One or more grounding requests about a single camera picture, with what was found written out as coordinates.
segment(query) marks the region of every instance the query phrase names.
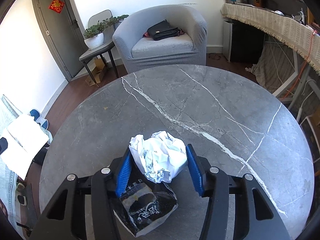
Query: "chair seat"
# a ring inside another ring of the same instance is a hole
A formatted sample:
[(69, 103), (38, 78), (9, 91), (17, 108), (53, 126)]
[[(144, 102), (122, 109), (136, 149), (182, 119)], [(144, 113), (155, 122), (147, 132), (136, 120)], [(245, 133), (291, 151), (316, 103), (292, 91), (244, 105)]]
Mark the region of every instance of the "chair seat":
[(193, 41), (188, 34), (154, 41), (153, 38), (143, 37), (133, 46), (131, 54), (133, 58), (153, 57), (167, 54), (190, 52), (193, 49)]

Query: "gray door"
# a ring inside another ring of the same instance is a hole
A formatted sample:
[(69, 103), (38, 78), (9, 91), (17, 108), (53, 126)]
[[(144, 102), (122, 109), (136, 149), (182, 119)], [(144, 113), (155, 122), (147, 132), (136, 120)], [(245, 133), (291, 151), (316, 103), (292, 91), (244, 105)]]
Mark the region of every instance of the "gray door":
[(44, 23), (61, 60), (64, 68), (75, 77), (83, 68), (79, 57), (88, 49), (84, 43), (81, 30), (77, 24), (76, 17), (73, 14), (70, 0), (63, 1), (64, 7), (60, 13), (51, 9), (53, 0), (37, 0)]

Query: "person's hand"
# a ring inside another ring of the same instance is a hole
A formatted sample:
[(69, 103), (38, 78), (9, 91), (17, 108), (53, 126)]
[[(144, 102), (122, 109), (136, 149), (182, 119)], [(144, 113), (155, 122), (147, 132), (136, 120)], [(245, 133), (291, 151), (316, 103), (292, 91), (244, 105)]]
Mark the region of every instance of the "person's hand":
[(4, 203), (0, 199), (0, 212), (3, 212), (5, 217), (8, 218), (8, 212), (7, 209), (5, 208)]

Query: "round table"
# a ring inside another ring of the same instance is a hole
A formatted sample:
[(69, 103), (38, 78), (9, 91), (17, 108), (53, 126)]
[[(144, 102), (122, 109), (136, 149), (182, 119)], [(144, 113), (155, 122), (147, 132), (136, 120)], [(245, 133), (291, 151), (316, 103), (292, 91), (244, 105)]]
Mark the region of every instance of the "round table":
[[(310, 149), (290, 112), (268, 91), (234, 73), (170, 65), (119, 78), (81, 103), (57, 132), (40, 179), (43, 210), (70, 173), (93, 175), (123, 156), (131, 137), (165, 130), (227, 174), (253, 174), (295, 239), (307, 220), (314, 190)], [(188, 168), (170, 184), (179, 207), (145, 239), (197, 240), (207, 198), (195, 192)], [(233, 235), (230, 195), (227, 237)], [(119, 226), (122, 239), (134, 239)], [(87, 225), (92, 239), (92, 225)]]

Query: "beige woven cloth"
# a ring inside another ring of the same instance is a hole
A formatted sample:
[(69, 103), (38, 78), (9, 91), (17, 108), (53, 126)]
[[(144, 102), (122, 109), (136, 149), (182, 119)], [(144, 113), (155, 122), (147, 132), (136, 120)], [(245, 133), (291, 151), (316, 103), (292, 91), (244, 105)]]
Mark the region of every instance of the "beige woven cloth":
[[(276, 13), (246, 5), (225, 3), (222, 16), (252, 25), (275, 37), (307, 59), (313, 31), (295, 20)], [(320, 37), (312, 41), (309, 64), (320, 75)]]

